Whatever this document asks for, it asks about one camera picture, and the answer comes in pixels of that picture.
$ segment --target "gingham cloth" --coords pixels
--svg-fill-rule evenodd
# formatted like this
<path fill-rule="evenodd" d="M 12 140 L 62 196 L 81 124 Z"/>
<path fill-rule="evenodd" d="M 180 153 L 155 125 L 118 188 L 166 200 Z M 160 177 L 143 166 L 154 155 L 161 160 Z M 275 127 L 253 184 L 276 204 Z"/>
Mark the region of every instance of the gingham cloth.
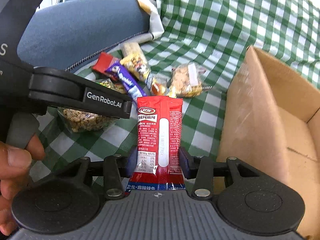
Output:
<path fill-rule="evenodd" d="M 183 101 L 181 145 L 192 155 L 218 153 L 227 88 L 249 45 L 286 62 L 320 89 L 319 9 L 308 0 L 156 0 L 164 34 L 142 45 L 152 71 L 171 76 L 171 67 L 194 61 L 208 71 L 204 81 L 214 89 Z M 120 52 L 115 56 L 122 57 Z M 80 76 L 94 77 L 91 69 Z M 39 137 L 46 158 L 31 175 L 39 179 L 67 163 L 89 156 L 125 155 L 137 143 L 137 114 L 109 130 L 70 134 L 56 109 L 40 121 Z"/>

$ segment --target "purple snack wrapper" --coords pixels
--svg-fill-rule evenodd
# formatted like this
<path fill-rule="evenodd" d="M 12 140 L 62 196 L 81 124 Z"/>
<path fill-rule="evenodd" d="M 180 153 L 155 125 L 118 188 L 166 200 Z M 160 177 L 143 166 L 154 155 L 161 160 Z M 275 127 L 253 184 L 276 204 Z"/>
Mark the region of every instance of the purple snack wrapper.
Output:
<path fill-rule="evenodd" d="M 142 90 L 134 78 L 130 75 L 128 70 L 120 64 L 119 61 L 114 62 L 106 72 L 115 73 L 117 78 L 121 81 L 128 94 L 137 103 L 138 97 L 146 97 L 147 94 Z"/>

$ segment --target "cardboard box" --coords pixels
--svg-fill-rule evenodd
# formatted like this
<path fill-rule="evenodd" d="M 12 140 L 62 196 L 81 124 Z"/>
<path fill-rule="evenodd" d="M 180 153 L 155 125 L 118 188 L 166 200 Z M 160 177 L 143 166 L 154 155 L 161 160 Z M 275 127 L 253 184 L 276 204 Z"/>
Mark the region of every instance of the cardboard box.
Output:
<path fill-rule="evenodd" d="M 217 161 L 235 156 L 296 190 L 298 232 L 320 239 L 320 91 L 250 46 L 227 92 Z"/>

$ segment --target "gray ribbed plate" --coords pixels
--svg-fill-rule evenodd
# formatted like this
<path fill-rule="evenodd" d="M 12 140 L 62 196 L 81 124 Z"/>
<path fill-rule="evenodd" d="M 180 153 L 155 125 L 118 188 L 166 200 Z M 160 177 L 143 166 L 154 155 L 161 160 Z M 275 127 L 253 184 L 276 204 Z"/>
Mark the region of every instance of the gray ribbed plate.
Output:
<path fill-rule="evenodd" d="M 253 236 L 226 224 L 207 201 L 191 199 L 184 190 L 137 191 L 108 201 L 86 226 L 61 235 L 19 230 L 11 240 L 302 240 L 295 232 Z"/>

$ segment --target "red snack package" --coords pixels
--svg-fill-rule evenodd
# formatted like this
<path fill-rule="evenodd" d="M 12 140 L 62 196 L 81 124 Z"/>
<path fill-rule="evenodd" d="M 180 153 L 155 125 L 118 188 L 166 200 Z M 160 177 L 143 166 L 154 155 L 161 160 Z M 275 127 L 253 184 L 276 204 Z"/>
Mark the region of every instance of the red snack package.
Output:
<path fill-rule="evenodd" d="M 126 191 L 186 189 L 179 166 L 182 99 L 138 97 L 138 158 Z"/>
<path fill-rule="evenodd" d="M 98 58 L 97 63 L 92 67 L 92 70 L 99 72 L 101 74 L 104 74 L 105 76 L 110 78 L 112 81 L 117 82 L 118 78 L 116 77 L 115 74 L 106 72 L 106 70 L 117 60 L 119 59 L 112 56 L 111 54 L 102 52 Z"/>

